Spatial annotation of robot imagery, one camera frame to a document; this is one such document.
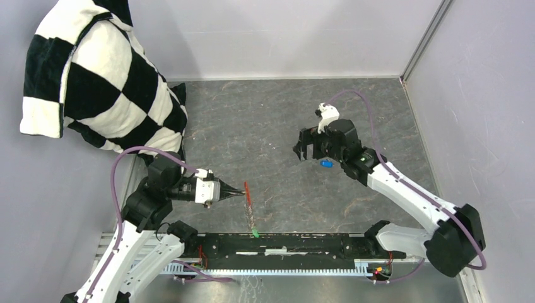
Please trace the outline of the metal key holder red handle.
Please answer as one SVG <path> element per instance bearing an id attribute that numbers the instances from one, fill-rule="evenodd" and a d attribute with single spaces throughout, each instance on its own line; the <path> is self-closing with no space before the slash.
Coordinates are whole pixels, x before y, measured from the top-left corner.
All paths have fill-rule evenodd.
<path id="1" fill-rule="evenodd" d="M 245 199 L 246 199 L 245 214 L 246 214 L 247 224 L 250 230 L 252 230 L 252 229 L 256 229 L 256 224 L 254 221 L 254 215 L 252 211 L 252 199 L 250 197 L 250 190 L 249 190 L 249 185 L 247 181 L 244 182 L 244 189 L 245 189 Z"/>

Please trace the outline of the key with blue tag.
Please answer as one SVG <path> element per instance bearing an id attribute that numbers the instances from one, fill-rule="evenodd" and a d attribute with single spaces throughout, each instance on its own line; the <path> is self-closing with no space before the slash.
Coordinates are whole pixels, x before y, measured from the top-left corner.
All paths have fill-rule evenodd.
<path id="1" fill-rule="evenodd" d="M 322 167 L 327 167 L 327 168 L 332 168 L 334 166 L 334 164 L 328 160 L 321 160 L 320 165 Z"/>

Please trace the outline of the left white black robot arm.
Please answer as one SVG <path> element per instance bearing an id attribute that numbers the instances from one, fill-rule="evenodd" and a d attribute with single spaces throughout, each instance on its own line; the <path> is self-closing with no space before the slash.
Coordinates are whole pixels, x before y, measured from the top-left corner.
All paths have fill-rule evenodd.
<path id="1" fill-rule="evenodd" d="M 118 161 L 128 153 L 155 152 L 148 176 L 119 206 L 115 188 Z M 157 233 L 172 211 L 172 202 L 193 201 L 210 208 L 215 202 L 243 196 L 244 189 L 234 188 L 214 176 L 212 170 L 195 169 L 181 161 L 178 153 L 148 146 L 124 150 L 112 165 L 110 187 L 117 215 L 112 242 L 83 286 L 66 294 L 62 302 L 134 302 L 147 286 L 172 261 L 191 257 L 198 249 L 197 230 L 177 221 L 140 262 L 140 250 Z"/>

